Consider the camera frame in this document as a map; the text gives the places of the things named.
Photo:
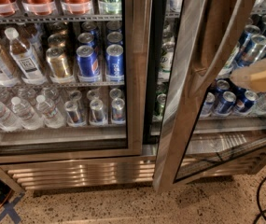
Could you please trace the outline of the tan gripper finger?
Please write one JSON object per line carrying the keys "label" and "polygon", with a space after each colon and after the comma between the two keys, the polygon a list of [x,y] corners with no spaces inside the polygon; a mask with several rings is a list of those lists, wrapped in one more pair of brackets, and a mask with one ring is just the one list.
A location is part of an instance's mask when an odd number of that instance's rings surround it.
{"label": "tan gripper finger", "polygon": [[266,58],[231,73],[230,80],[238,87],[266,92]]}

